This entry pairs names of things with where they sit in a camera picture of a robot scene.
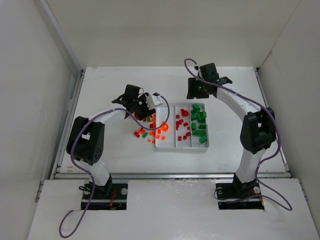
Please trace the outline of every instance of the white platform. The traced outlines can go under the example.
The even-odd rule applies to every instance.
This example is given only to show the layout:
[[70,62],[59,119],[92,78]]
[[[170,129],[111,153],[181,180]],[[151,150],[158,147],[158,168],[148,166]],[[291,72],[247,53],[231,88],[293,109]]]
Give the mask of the white platform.
[[[131,180],[127,210],[92,210],[70,240],[318,240],[297,179],[265,179],[292,204],[286,211],[264,199],[265,210],[218,210],[213,180]],[[28,240],[59,240],[59,224],[80,208],[83,180],[47,180]],[[280,200],[261,187],[263,194]],[[69,234],[82,211],[63,225]]]
[[[263,104],[263,97],[252,67],[217,67],[220,76],[229,77],[245,96]],[[88,67],[75,110],[75,117],[91,116],[105,109],[124,93],[127,84],[143,87],[146,92],[160,93],[169,103],[186,102],[188,78],[184,67]],[[210,147],[205,153],[163,153],[133,132],[139,126],[127,118],[105,130],[101,160],[111,173],[234,173],[241,160],[242,123],[224,103],[211,96],[188,100],[205,103]],[[265,156],[275,152],[273,143]],[[264,163],[260,172],[285,172],[280,155]],[[65,153],[61,173],[79,173]]]

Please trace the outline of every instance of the red block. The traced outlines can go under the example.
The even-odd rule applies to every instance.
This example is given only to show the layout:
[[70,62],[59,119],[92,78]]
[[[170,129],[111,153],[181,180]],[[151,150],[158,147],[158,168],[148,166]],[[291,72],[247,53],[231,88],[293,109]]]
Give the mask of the red block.
[[137,138],[140,138],[139,133],[137,133],[136,131],[133,133],[133,135],[135,135]]
[[181,115],[182,117],[188,117],[189,116],[189,112],[187,110],[184,110],[183,108],[181,109]]

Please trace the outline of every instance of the white enclosure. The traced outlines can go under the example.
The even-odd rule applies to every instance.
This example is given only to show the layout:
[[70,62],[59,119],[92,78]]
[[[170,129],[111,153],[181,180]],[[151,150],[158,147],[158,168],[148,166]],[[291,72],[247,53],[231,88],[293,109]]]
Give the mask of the white enclosure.
[[218,100],[200,99],[211,116],[205,153],[155,152],[129,137],[138,127],[128,119],[106,132],[128,146],[106,140],[102,156],[115,178],[131,179],[128,210],[90,211],[71,239],[248,239],[244,218],[257,239],[319,239],[319,11],[319,0],[0,0],[0,239],[60,239],[59,223],[79,209],[88,179],[66,154],[73,119],[102,110],[126,84],[185,102],[185,58],[216,63],[221,77],[274,109],[283,152],[260,177],[279,178],[265,181],[294,211],[268,200],[265,212],[216,208],[214,182],[240,163],[241,121]]

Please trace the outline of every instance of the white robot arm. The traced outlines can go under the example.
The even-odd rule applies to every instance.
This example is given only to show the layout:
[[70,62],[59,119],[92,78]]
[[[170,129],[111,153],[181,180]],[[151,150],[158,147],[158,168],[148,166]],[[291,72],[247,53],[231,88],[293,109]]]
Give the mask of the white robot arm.
[[[252,195],[254,187],[259,186],[256,181],[256,169],[266,149],[276,140],[275,126],[265,111],[234,94],[239,91],[229,78],[219,77],[214,63],[196,66],[195,69],[198,71],[198,77],[201,75],[206,82],[223,85],[226,89],[206,84],[195,77],[189,78],[187,99],[209,98],[209,95],[214,95],[228,105],[242,121],[240,140],[243,153],[240,166],[233,176],[232,183],[217,183],[216,188],[223,188],[223,194],[218,194],[218,199],[244,199]],[[274,117],[274,111],[271,108],[267,110]]]

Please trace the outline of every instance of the white tray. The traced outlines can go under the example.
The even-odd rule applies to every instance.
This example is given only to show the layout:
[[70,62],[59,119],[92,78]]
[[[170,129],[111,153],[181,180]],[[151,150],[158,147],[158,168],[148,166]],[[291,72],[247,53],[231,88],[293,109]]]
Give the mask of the white tray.
[[[209,147],[209,135],[208,135],[208,121],[205,119],[206,123],[206,137],[207,141],[201,144],[199,142],[200,137],[194,136],[191,134],[186,140],[178,141],[178,136],[184,136],[187,132],[192,133],[191,123],[195,122],[198,130],[198,122],[191,121],[191,110],[193,109],[193,104],[198,104],[201,111],[205,111],[204,103],[171,103],[170,107],[170,116],[168,119],[169,129],[168,131],[161,132],[161,136],[165,136],[165,140],[155,139],[155,149],[159,152],[181,152],[181,153],[190,153],[190,152],[206,152]],[[187,117],[182,117],[181,109],[187,110],[189,115]],[[161,123],[166,120],[168,115],[168,108],[165,104],[156,108],[156,126],[160,126]],[[188,123],[190,130],[186,126],[180,125],[178,130],[176,130],[176,121],[183,119],[183,123]]]

